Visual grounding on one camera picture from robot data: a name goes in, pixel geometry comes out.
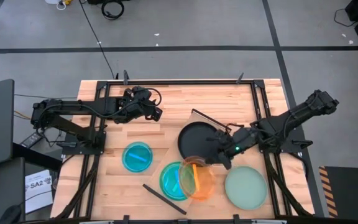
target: blue petri dish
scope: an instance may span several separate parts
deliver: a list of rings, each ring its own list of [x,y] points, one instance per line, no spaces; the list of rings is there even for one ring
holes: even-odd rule
[[[181,162],[172,162],[167,165],[160,175],[160,188],[169,199],[182,201],[187,197],[180,188],[179,168]]]
[[[265,203],[267,185],[264,177],[247,166],[234,168],[226,177],[226,195],[237,207],[244,210],[258,209]]]
[[[144,142],[133,142],[122,154],[124,167],[131,172],[142,172],[149,168],[153,160],[151,148]]]

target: white cable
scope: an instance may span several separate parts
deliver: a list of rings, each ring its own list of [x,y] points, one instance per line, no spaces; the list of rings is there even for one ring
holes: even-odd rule
[[[60,3],[63,4],[63,6],[64,6],[63,8],[59,8]],[[59,2],[59,3],[56,5],[56,8],[57,8],[58,10],[65,10],[65,9],[66,9],[66,3],[63,2],[63,1],[61,1],[61,2]]]

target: black metal frame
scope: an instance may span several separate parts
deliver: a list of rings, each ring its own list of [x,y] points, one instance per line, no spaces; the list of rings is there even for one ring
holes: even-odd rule
[[[105,88],[104,97],[107,98],[110,93],[110,88],[114,85],[230,85],[230,84],[244,85],[245,84],[245,85],[250,85],[250,87],[251,87],[252,99],[254,101],[255,113],[256,113],[257,119],[262,118],[262,115],[260,112],[260,107],[259,107],[257,91],[256,91],[257,87],[260,88],[260,91],[262,93],[262,100],[264,102],[264,109],[265,109],[266,116],[271,116],[270,107],[269,107],[269,103],[267,101],[267,94],[266,94],[265,85],[264,85],[263,80],[241,80],[240,82],[238,82],[238,80],[235,80],[235,79],[230,79],[230,80],[126,80],[126,81],[127,81],[127,83],[124,83],[122,80],[98,81],[98,84],[96,85],[95,99],[100,98],[100,93],[101,93],[102,88]],[[95,127],[95,120],[96,120],[96,117],[92,116],[91,122],[90,122],[91,127]],[[105,124],[105,119],[101,119],[99,126],[104,126],[104,124]],[[275,154],[274,156],[275,156],[277,173],[278,173],[279,177],[285,183],[280,156],[278,154]],[[99,155],[94,156],[94,163],[96,163],[96,167],[99,166],[99,159],[100,159]],[[87,169],[88,169],[88,163],[89,163],[89,156],[85,155],[84,160],[83,160],[82,169],[81,169],[79,186],[83,183],[83,181],[85,179]],[[278,217],[278,216],[280,216],[280,210],[278,207],[277,192],[275,190],[275,184],[274,184],[274,181],[271,178],[271,176],[269,176],[269,173],[267,175],[268,175],[268,186],[269,186],[270,195],[271,195],[270,198],[272,199],[274,215],[275,215],[275,217]],[[94,191],[95,191],[95,187],[96,187],[96,178],[97,178],[97,176],[95,176],[94,179],[91,181],[91,184],[89,187],[88,203],[87,203],[87,207],[86,207],[86,217],[89,217],[89,218],[91,217],[91,214],[92,214]],[[289,204],[285,195],[283,195],[283,199],[284,199],[284,204],[285,204],[286,215],[291,215],[291,207],[290,207],[290,204]],[[81,201],[82,201],[82,199],[78,202],[78,204],[75,207],[74,217],[79,217],[79,215],[80,215]],[[137,220],[136,223],[177,223],[178,221],[179,220]],[[250,221],[251,221],[250,219],[239,220],[237,218],[233,219],[233,220],[231,220],[231,219],[230,220],[191,220],[192,223],[237,223],[237,222],[250,222]],[[114,222],[115,223],[124,223],[124,220],[115,220]]]

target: black plate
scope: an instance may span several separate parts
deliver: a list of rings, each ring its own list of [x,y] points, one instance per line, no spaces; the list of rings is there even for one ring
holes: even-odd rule
[[[179,134],[178,148],[182,158],[200,156],[204,159],[218,156],[218,141],[207,141],[213,138],[216,128],[208,123],[197,121],[186,125]]]

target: wooden table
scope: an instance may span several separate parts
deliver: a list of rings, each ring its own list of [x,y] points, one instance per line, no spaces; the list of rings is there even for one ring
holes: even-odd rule
[[[272,115],[286,111],[288,108],[280,80],[266,79],[264,82]],[[96,83],[96,80],[82,81],[78,99],[93,100]],[[125,88],[130,87],[112,86],[110,96],[120,96]],[[177,212],[142,186],[149,181],[166,151],[173,144],[190,117],[191,109],[197,109],[223,124],[237,123],[249,126],[249,123],[255,121],[257,118],[250,85],[144,87],[154,87],[161,92],[163,100],[159,107],[163,110],[163,115],[158,123],[146,121],[144,118],[135,119],[128,124],[106,122],[106,148],[99,163],[92,220],[122,220],[124,215],[130,215],[131,220],[232,219],[233,214],[239,214],[240,218],[273,218],[270,194],[265,203],[253,211],[241,210],[227,199],[224,194],[224,180],[228,171],[222,165],[213,167],[217,178],[215,194],[205,202],[192,201],[186,215]],[[260,107],[263,108],[261,93],[257,93]],[[74,116],[73,122],[89,126],[90,116]],[[152,165],[141,173],[125,170],[121,162],[124,148],[134,141],[146,142],[154,154]],[[287,187],[302,206],[313,213],[302,163],[287,154],[280,156]],[[77,191],[82,162],[83,156],[75,156],[62,167],[51,217],[58,215]],[[257,146],[236,156],[232,163],[233,167],[251,166],[267,180],[263,156],[257,150]],[[276,190],[280,213],[285,214],[282,195],[277,185]],[[80,215],[85,214],[87,199],[86,192]]]

